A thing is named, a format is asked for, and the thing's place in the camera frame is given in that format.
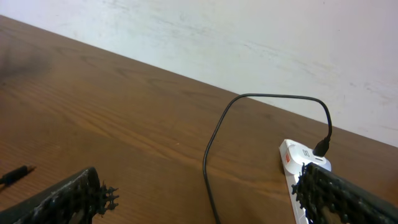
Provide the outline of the white charger adapter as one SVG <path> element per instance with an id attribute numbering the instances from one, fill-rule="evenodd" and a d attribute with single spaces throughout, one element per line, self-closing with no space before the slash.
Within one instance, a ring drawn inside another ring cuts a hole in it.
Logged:
<path id="1" fill-rule="evenodd" d="M 293 141 L 285 139 L 279 147 L 283 167 L 293 175 L 301 172 L 302 166 L 314 163 L 328 171 L 331 171 L 331 163 L 325 157 L 318 157 L 313 154 L 313 149 Z"/>

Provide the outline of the white power strip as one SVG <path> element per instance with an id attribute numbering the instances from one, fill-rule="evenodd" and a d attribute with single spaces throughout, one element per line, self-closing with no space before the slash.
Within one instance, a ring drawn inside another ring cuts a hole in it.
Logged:
<path id="1" fill-rule="evenodd" d="M 293 194 L 293 185 L 296 185 L 299 181 L 299 174 L 291 174 L 286 169 L 284 169 L 285 179 L 289 190 L 290 201 L 292 205 L 292 210 L 294 213 L 296 224 L 308 224 L 308 219 L 305 215 L 306 210 L 301 208 L 300 201 L 297 200 L 297 194 Z"/>

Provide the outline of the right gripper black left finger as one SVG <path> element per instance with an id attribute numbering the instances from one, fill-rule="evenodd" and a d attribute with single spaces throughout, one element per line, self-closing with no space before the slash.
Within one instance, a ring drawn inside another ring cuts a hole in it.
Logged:
<path id="1" fill-rule="evenodd" d="M 88 167 L 44 191 L 1 212 L 1 224 L 92 224 L 93 217 L 114 210 L 113 187 Z"/>

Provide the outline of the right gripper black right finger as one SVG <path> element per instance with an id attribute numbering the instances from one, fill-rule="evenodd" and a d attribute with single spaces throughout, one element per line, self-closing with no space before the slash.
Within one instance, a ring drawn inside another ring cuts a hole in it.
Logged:
<path id="1" fill-rule="evenodd" d="M 397 224 L 397 207 L 309 163 L 293 185 L 309 223 Z"/>

